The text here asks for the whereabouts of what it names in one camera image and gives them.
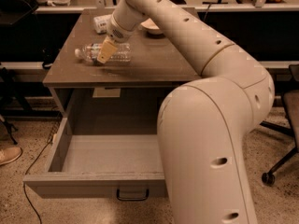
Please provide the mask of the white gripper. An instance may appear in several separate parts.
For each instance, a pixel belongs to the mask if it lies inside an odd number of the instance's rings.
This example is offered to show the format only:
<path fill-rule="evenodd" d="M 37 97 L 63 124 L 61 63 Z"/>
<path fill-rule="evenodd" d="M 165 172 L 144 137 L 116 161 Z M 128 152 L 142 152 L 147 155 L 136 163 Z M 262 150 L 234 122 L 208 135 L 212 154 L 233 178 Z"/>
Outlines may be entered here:
<path fill-rule="evenodd" d="M 103 41 L 97 61 L 106 63 L 110 57 L 118 50 L 117 43 L 126 42 L 134 33 L 137 26 L 136 20 L 129 15 L 117 15 L 113 13 L 107 24 L 107 37 Z"/>

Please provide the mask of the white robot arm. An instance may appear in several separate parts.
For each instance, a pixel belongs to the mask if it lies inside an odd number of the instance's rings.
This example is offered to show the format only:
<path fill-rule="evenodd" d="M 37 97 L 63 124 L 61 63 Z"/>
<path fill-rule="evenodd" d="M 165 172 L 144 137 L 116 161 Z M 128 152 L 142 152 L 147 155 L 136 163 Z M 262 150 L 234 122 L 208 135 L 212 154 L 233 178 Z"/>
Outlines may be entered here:
<path fill-rule="evenodd" d="M 275 98 L 268 71 L 230 39 L 169 0 L 121 0 L 98 56 L 105 63 L 152 19 L 199 79 L 171 91 L 157 118 L 176 224 L 258 224 L 242 144 Z"/>

